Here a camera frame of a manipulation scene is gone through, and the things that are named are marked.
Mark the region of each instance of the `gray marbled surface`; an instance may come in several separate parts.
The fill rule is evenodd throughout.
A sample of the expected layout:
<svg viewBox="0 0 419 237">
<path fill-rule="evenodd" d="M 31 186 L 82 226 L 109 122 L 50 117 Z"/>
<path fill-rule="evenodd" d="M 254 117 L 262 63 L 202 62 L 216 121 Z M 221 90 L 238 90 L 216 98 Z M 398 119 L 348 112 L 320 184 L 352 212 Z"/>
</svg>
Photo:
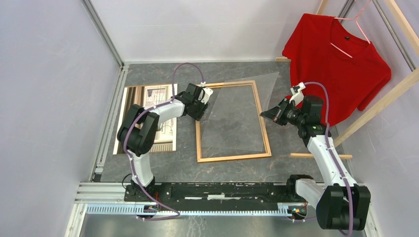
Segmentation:
<svg viewBox="0 0 419 237">
<path fill-rule="evenodd" d="M 286 62 L 235 62 L 197 63 L 207 83 L 224 82 L 278 72 L 269 108 L 276 106 L 290 89 L 290 65 Z M 125 86 L 171 83 L 171 74 L 177 64 L 135 64 L 130 65 Z M 178 91 L 186 89 L 188 83 L 199 83 L 199 72 L 191 66 L 183 66 L 176 75 Z M 177 120 L 176 151 L 152 153 L 150 163 L 157 182 L 285 182 L 291 174 L 308 174 L 316 181 L 323 181 L 314 159 L 289 158 L 292 152 L 307 153 L 303 142 L 292 125 L 279 126 L 266 123 L 271 146 L 271 158 L 257 158 L 212 163 L 197 163 L 195 121 L 188 117 Z M 125 154 L 113 155 L 114 126 L 112 141 L 102 173 L 102 182 L 120 182 L 130 173 Z M 331 130 L 336 137 L 336 130 Z M 236 153 L 237 150 L 224 149 Z"/>
</svg>

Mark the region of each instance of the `transparent plastic sheet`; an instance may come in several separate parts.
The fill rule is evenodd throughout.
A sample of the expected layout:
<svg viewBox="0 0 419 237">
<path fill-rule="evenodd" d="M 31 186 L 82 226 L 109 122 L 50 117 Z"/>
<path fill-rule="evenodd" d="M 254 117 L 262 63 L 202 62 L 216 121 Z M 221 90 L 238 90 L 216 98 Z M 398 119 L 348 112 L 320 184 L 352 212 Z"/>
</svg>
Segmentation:
<svg viewBox="0 0 419 237">
<path fill-rule="evenodd" d="M 221 148 L 224 150 L 264 151 L 259 113 L 268 109 L 278 74 L 271 73 L 225 81 L 255 81 L 255 88 L 252 88 L 251 85 L 237 85 L 214 89 L 215 101 L 213 103 L 210 101 L 210 108 L 201 119 L 203 150 Z M 257 90 L 261 106 L 260 112 L 256 107 L 253 89 Z"/>
</svg>

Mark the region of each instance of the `empty wooden frame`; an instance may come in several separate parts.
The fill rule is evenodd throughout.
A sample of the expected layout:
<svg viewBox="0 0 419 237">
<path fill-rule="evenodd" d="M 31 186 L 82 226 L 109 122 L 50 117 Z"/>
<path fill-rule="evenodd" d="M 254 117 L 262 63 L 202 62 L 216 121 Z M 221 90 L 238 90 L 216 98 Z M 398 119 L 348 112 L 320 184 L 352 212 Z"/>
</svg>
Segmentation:
<svg viewBox="0 0 419 237">
<path fill-rule="evenodd" d="M 259 115 L 262 111 L 259 101 L 259 94 L 257 93 L 256 82 L 254 80 L 247 81 L 234 81 L 234 82 L 223 82 L 223 83 L 212 83 L 207 84 L 209 88 L 222 88 L 222 87 L 233 87 L 233 86 L 251 86 L 256 103 L 257 114 Z M 271 157 L 271 147 L 269 146 L 268 134 L 266 133 L 266 127 L 263 122 L 263 118 L 258 116 L 260 123 L 260 130 L 262 132 L 263 144 L 265 147 L 265 153 L 251 154 L 251 155 L 239 155 L 239 156 L 228 156 L 228 157 L 211 157 L 203 158 L 201 150 L 201 126 L 199 121 L 196 121 L 196 144 L 197 144 L 197 161 L 202 162 L 215 162 L 215 161 L 227 161 L 227 160 L 238 160 L 238 159 L 252 159 L 252 158 L 265 158 Z"/>
</svg>

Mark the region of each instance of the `shirt neckline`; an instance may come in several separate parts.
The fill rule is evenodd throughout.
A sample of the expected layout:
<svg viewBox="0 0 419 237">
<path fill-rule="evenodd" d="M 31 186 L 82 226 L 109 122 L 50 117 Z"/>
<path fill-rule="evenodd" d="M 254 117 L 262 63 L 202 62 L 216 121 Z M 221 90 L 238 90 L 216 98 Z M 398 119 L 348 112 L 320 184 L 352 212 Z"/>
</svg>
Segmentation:
<svg viewBox="0 0 419 237">
<path fill-rule="evenodd" d="M 345 29 L 345 27 L 343 27 L 343 25 L 339 22 L 338 19 L 335 19 L 335 17 L 333 17 L 333 16 L 331 18 L 332 18 L 332 20 L 330 22 L 330 29 L 329 29 L 329 35 L 328 35 L 328 42 L 327 42 L 327 44 L 329 45 L 329 47 L 330 47 L 333 55 L 335 55 L 338 58 L 345 59 L 345 60 L 354 60 L 354 59 L 357 59 L 357 58 L 362 57 L 370 48 L 373 47 L 373 43 L 371 41 L 370 41 L 370 43 L 368 43 L 368 41 L 366 41 L 364 39 L 361 39 L 359 37 L 354 36 L 353 34 L 351 34 L 350 32 L 348 32 Z M 337 49 L 333 45 L 331 45 L 331 42 L 332 42 L 332 40 L 331 40 L 332 39 L 332 30 L 336 30 L 338 34 L 349 36 L 349 37 L 351 37 L 352 40 L 356 40 L 356 41 L 360 41 L 362 43 L 365 43 L 366 46 L 364 47 L 364 49 L 361 52 L 359 52 L 359 53 L 357 53 L 355 55 L 349 54 L 349 55 L 352 56 L 352 58 L 350 58 L 347 55 L 345 55 L 344 53 L 340 52 L 339 49 Z"/>
</svg>

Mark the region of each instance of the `black cable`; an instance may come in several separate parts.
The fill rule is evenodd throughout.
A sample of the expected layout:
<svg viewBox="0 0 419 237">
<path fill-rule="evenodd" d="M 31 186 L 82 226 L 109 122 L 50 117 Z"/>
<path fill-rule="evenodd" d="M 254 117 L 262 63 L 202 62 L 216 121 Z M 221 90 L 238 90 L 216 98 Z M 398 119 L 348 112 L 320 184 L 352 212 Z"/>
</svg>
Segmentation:
<svg viewBox="0 0 419 237">
<path fill-rule="evenodd" d="M 123 179 L 122 179 L 122 182 L 121 182 L 121 184 L 122 184 L 122 187 L 126 190 L 126 187 L 124 187 L 124 181 L 125 181 L 125 179 L 128 177 L 128 176 L 130 176 L 130 175 L 132 175 L 131 173 L 130 174 L 127 174 Z"/>
</svg>

